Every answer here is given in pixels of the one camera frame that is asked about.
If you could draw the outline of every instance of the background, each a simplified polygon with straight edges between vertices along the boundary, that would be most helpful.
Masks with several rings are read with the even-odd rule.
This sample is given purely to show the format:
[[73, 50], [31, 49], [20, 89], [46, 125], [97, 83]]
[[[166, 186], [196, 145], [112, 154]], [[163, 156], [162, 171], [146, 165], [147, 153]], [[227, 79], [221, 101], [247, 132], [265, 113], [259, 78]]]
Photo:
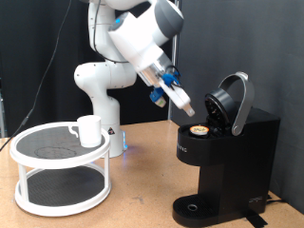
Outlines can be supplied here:
[[[182, 0], [181, 11], [178, 68], [196, 115], [173, 106], [173, 121], [204, 122], [205, 94], [246, 72], [254, 107], [281, 118], [270, 189], [304, 213], [304, 1]], [[240, 88], [230, 89], [236, 100]]]
[[[33, 106], [68, 3], [68, 0], [0, 1], [0, 77], [9, 136]], [[143, 3], [131, 12], [139, 16], [149, 6]], [[74, 82], [78, 65], [104, 61], [89, 46], [87, 11], [88, 4], [72, 0], [54, 62], [36, 108], [22, 130], [38, 124], [76, 121], [80, 116], [92, 114], [91, 101]], [[171, 42], [161, 47], [169, 58], [171, 47]], [[133, 86], [108, 90], [108, 95], [121, 104], [121, 124], [167, 119], [168, 105], [160, 108], [153, 104], [149, 98], [152, 90], [139, 76]]]
[[[0, 1], [0, 76], [9, 135], [33, 105], [67, 5], [68, 0]], [[132, 12], [139, 15], [148, 6]], [[256, 89], [254, 107], [281, 118], [271, 190], [304, 213], [304, 1], [183, 0], [181, 9], [185, 24], [178, 67], [196, 115], [189, 118], [173, 105], [172, 120], [179, 125], [204, 121], [205, 94], [224, 77], [246, 72]], [[73, 0], [25, 128], [92, 113], [89, 98], [73, 79], [77, 65], [102, 61], [89, 46], [86, 20], [87, 4]], [[171, 44], [162, 48], [170, 57]], [[152, 104], [151, 90], [138, 77], [131, 87], [108, 91], [121, 103], [121, 124], [167, 119], [168, 105]]]

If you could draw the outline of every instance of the mug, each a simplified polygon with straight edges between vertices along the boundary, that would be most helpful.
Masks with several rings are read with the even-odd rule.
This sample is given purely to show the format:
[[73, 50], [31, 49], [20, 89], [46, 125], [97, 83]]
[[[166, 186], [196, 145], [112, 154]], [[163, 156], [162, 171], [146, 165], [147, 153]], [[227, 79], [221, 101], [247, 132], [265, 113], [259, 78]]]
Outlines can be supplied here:
[[80, 144], [83, 147], [91, 148], [102, 143], [102, 120], [101, 117], [95, 115], [83, 116], [68, 126], [71, 134], [78, 134], [72, 130], [72, 126], [78, 126]]

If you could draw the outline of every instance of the coffee machine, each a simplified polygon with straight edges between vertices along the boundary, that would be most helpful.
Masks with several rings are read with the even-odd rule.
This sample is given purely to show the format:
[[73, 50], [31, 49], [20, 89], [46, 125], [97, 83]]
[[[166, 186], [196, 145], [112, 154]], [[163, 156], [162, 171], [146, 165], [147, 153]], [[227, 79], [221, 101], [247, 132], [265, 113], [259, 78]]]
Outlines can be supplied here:
[[[244, 86], [240, 104], [227, 92], [237, 80]], [[254, 97], [247, 74], [229, 75], [205, 96], [206, 121], [179, 128], [177, 157], [200, 171], [198, 193], [173, 204], [177, 223], [206, 227], [265, 211], [280, 119], [252, 107]], [[193, 134], [194, 125], [209, 129], [208, 134]]]

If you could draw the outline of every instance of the blue gripper part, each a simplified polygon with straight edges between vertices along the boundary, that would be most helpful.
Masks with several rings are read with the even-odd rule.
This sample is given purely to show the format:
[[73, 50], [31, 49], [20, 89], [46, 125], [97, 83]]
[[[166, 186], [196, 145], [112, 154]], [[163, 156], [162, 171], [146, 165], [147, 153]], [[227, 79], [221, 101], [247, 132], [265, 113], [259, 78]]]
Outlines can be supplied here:
[[161, 87], [154, 88], [153, 92], [150, 94], [150, 99], [153, 103], [159, 100], [163, 94], [163, 89]]
[[176, 82], [177, 85], [180, 84], [179, 80], [172, 74], [163, 74], [162, 79], [167, 86], [171, 86], [172, 82]]

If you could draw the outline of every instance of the table surface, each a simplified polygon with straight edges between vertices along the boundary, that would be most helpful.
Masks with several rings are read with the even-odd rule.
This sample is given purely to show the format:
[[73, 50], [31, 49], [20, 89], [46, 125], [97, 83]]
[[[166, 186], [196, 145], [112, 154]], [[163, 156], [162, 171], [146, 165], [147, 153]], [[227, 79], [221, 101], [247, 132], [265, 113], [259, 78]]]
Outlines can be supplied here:
[[[200, 168], [177, 159], [178, 128], [171, 121], [123, 125], [128, 149], [110, 159], [109, 196], [86, 212], [62, 218], [38, 217], [17, 206], [14, 192], [18, 165], [7, 146], [0, 153], [1, 227], [181, 227], [172, 219], [172, 203], [197, 193]], [[104, 167], [103, 159], [95, 163]], [[303, 215], [287, 203], [272, 203], [261, 216], [268, 228], [304, 227]], [[246, 218], [213, 227], [253, 228]]]

